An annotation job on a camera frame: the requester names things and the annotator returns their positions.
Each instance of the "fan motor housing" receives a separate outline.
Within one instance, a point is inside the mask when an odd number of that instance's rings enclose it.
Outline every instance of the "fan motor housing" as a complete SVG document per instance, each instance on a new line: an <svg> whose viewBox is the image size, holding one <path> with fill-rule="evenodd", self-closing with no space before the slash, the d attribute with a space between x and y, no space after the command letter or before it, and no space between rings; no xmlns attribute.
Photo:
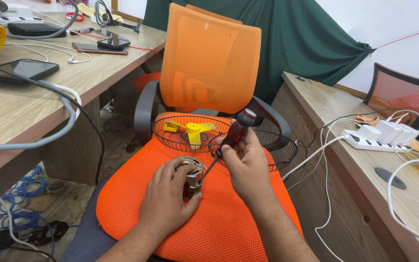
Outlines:
<svg viewBox="0 0 419 262"><path fill-rule="evenodd" d="M201 177L203 175L203 164L196 159L195 157L190 156L178 156L183 157L183 163L179 164L176 169L174 170L174 175L176 175L176 171L179 167L184 165L195 165L196 169L187 174L187 178L185 179L185 184L183 186L183 193L182 198L184 202L188 202L193 195L196 195L200 192L201 186L203 185L203 181Z"/></svg>

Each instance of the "green cloth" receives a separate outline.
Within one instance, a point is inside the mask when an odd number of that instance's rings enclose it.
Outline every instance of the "green cloth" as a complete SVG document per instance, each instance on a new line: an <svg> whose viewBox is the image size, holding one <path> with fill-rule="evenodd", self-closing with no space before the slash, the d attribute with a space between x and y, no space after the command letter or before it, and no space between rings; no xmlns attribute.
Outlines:
<svg viewBox="0 0 419 262"><path fill-rule="evenodd" d="M351 38L315 0L148 0L143 24L166 31L171 2L261 28L254 95L267 104L283 71L333 86L375 51Z"/></svg>

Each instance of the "red screwdriver handle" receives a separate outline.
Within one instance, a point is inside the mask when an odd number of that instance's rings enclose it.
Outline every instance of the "red screwdriver handle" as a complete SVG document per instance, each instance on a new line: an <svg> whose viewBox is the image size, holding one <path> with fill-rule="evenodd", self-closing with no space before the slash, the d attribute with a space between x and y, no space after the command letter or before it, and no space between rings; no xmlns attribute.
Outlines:
<svg viewBox="0 0 419 262"><path fill-rule="evenodd" d="M216 149L217 158L223 158L223 151L221 150L223 145L234 147L239 139L243 138L243 136L247 134L248 128L253 126L256 117L257 115L248 108L245 108L237 115L236 122L230 126L229 131L227 132L227 136L221 142L221 146Z"/></svg>

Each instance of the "smartphone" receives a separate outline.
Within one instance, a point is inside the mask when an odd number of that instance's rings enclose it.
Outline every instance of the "smartphone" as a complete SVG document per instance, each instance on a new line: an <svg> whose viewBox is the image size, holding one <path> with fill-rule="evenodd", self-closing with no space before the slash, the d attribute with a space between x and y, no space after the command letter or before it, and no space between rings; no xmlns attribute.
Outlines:
<svg viewBox="0 0 419 262"><path fill-rule="evenodd" d="M113 49L99 45L72 43L73 48L78 52L85 53L100 53L100 54L114 54L114 55L128 55L129 53L122 48Z"/></svg>
<svg viewBox="0 0 419 262"><path fill-rule="evenodd" d="M33 80L42 79L59 70L58 64L33 59L19 59L16 61L2 64L0 66L8 71L20 74L21 76L25 76ZM15 84L27 83L26 81L20 78L14 77L1 71L0 81Z"/></svg>
<svg viewBox="0 0 419 262"><path fill-rule="evenodd" d="M106 30L106 29L96 29L95 32L98 33L98 34L101 34L102 36L104 36L106 38L117 38L117 39L122 39L122 40L128 41L128 39L126 39L126 38L124 38L124 37L122 37L122 36L120 36L116 33L113 33L109 30Z"/></svg>
<svg viewBox="0 0 419 262"><path fill-rule="evenodd" d="M110 38L110 39L98 41L97 44L104 47L119 49L119 48L129 46L130 42L122 40L122 39Z"/></svg>

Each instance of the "hand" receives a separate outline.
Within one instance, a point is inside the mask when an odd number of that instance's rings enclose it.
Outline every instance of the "hand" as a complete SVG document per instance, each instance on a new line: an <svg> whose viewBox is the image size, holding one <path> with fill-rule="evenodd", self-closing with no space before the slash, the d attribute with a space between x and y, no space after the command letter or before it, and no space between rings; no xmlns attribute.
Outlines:
<svg viewBox="0 0 419 262"><path fill-rule="evenodd" d="M216 140L220 145L224 138ZM222 146L223 158L230 172L232 187L238 196L250 208L260 201L276 199L269 176L268 160L258 137L249 129L245 137L232 149Z"/></svg>
<svg viewBox="0 0 419 262"><path fill-rule="evenodd" d="M173 158L161 165L148 183L145 197L140 205L140 217L137 226L146 227L150 234L166 238L177 231L195 212L200 202L201 193L183 205L182 192L187 174L195 170L193 165L183 165L183 157Z"/></svg>

